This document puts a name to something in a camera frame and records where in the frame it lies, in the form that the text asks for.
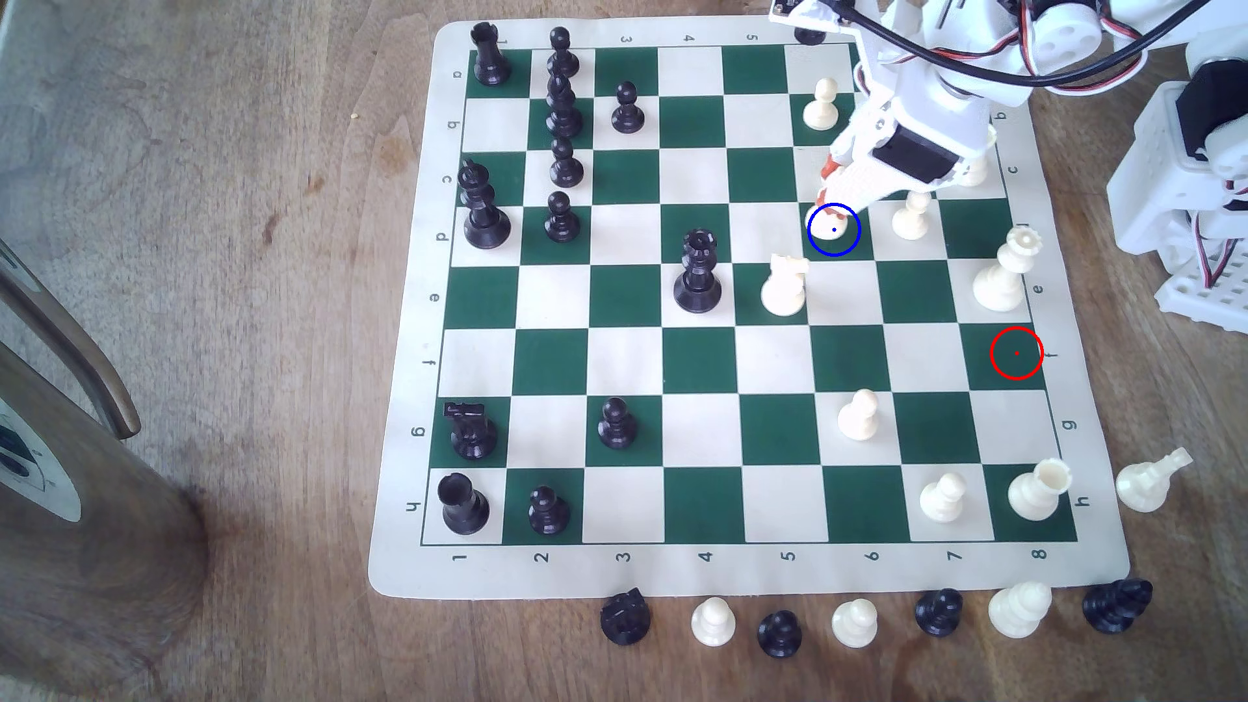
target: white pawn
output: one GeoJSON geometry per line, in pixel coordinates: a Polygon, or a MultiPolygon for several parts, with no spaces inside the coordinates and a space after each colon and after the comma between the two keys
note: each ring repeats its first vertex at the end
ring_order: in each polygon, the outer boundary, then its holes
{"type": "Polygon", "coordinates": [[[736,631],[736,616],[729,608],[728,602],[719,597],[711,597],[694,608],[694,617],[689,626],[694,630],[694,638],[706,646],[723,646],[733,638],[736,631]]]}
{"type": "Polygon", "coordinates": [[[1042,582],[1022,582],[988,600],[988,621],[1010,638],[1031,636],[1053,603],[1053,591],[1042,582]]]}
{"type": "Polygon", "coordinates": [[[948,523],[962,513],[962,496],[966,478],[957,473],[945,473],[936,482],[927,483],[919,495],[919,507],[927,518],[948,523]]]}
{"type": "Polygon", "coordinates": [[[832,636],[850,648],[862,648],[880,631],[879,615],[870,600],[845,602],[832,612],[832,636]]]}
{"type": "Polygon", "coordinates": [[[854,393],[854,400],[836,413],[836,426],[854,441],[866,441],[880,428],[880,420],[875,416],[879,408],[880,401],[876,400],[875,392],[859,390],[854,393]]]}
{"type": "Polygon", "coordinates": [[[1040,522],[1057,511],[1057,498],[1071,488],[1071,467],[1058,458],[1045,458],[1030,473],[1010,481],[1010,507],[1025,520],[1040,522]]]}
{"type": "Polygon", "coordinates": [[[773,254],[771,275],[759,291],[763,307],[778,317],[796,315],[806,304],[807,272],[810,260],[773,254]]]}
{"type": "Polygon", "coordinates": [[[836,120],[840,119],[840,112],[832,104],[832,100],[836,100],[836,81],[830,77],[820,79],[815,84],[815,99],[801,110],[801,121],[806,122],[807,127],[827,131],[836,126],[836,120]]]}
{"type": "Polygon", "coordinates": [[[1027,226],[1011,227],[1006,242],[997,249],[997,262],[975,276],[971,292],[975,300],[993,312],[1008,312],[1022,304],[1022,274],[1036,265],[1036,255],[1043,247],[1036,230],[1027,226]]]}
{"type": "Polygon", "coordinates": [[[1113,482],[1122,503],[1137,512],[1152,512],[1166,501],[1169,476],[1192,462],[1187,448],[1177,448],[1156,463],[1134,463],[1118,472],[1113,482]]]}

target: wood grain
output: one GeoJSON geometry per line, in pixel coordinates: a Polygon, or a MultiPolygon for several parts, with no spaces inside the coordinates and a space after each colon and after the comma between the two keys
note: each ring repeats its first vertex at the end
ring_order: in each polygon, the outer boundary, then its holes
{"type": "MultiPolygon", "coordinates": [[[[1114,463],[1186,446],[1152,515],[1123,511],[1157,600],[1128,635],[1055,593],[1005,640],[987,593],[948,640],[911,595],[874,597],[876,643],[827,631],[846,597],[734,598],[721,650],[691,600],[653,602],[635,647],[597,602],[374,595],[368,540],[434,32],[490,16],[736,14],[659,0],[12,0],[0,54],[0,231],[116,363],[144,417],[127,445],[205,508],[203,612],[121,700],[1106,700],[1248,695],[1248,337],[1167,316],[1153,257],[1113,245],[1103,185],[1159,80],[1032,100],[1092,387],[1114,463]],[[789,607],[776,662],[750,636],[789,607]]],[[[0,316],[4,340],[75,400],[72,377],[0,316]]],[[[4,700],[67,700],[0,681],[4,700]]]]}

